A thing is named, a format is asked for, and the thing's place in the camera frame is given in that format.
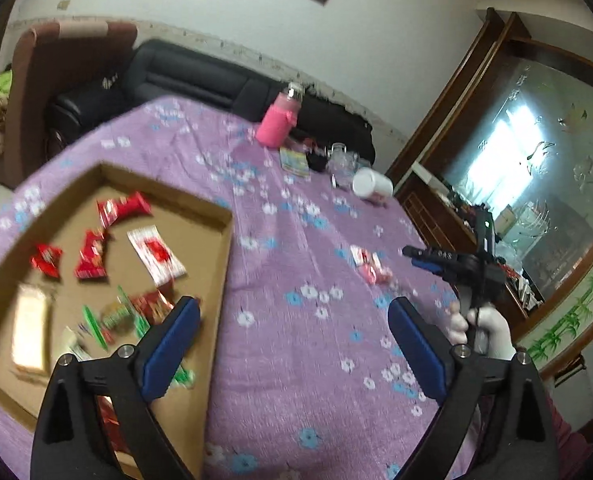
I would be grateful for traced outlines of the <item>white gloved right hand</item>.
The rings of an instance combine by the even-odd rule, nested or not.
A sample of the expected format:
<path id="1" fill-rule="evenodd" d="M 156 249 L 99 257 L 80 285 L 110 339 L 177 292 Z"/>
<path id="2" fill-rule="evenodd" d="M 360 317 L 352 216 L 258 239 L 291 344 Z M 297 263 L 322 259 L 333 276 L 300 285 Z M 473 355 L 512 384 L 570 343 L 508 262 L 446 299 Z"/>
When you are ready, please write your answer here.
<path id="1" fill-rule="evenodd" d="M 510 328 L 507 320 L 496 309 L 494 304 L 484 304 L 479 309 L 470 309 L 463 316 L 458 301 L 449 306 L 449 321 L 446 337 L 451 344 L 466 344 L 467 330 L 476 326 L 477 330 L 487 338 L 485 356 L 492 359 L 511 361 L 515 352 Z"/>

